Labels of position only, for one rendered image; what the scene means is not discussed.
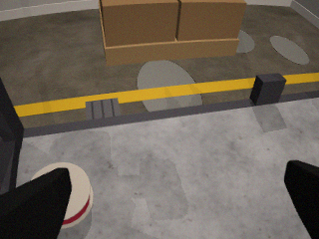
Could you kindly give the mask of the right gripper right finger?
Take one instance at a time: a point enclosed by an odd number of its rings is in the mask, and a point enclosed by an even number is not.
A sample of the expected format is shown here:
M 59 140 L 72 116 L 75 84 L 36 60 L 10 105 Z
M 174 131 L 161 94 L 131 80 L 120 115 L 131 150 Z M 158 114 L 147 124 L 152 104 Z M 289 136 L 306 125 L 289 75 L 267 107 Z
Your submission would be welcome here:
M 284 183 L 311 239 L 319 239 L 319 167 L 289 160 Z

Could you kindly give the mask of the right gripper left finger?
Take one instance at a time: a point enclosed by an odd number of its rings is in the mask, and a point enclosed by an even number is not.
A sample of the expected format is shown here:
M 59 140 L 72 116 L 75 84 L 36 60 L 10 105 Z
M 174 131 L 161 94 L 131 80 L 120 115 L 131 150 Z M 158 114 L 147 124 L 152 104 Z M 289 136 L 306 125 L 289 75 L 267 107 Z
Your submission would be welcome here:
M 0 239 L 57 239 L 72 192 L 58 167 L 0 195 Z

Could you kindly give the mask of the dark grey block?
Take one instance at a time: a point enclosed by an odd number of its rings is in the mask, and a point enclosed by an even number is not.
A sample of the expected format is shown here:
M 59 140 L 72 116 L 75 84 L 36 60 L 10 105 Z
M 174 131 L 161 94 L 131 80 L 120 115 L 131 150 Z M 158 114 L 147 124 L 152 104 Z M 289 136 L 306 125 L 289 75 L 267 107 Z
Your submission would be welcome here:
M 280 73 L 256 75 L 249 98 L 256 106 L 278 103 L 286 81 Z

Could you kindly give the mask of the dark grey metal gantry frame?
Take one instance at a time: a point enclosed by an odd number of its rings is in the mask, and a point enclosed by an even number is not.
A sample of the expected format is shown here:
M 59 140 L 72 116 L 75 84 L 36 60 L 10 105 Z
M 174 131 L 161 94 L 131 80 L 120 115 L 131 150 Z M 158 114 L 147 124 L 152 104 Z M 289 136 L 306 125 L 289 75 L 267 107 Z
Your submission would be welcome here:
M 3 141 L 16 140 L 22 148 L 24 127 L 0 78 L 0 136 Z

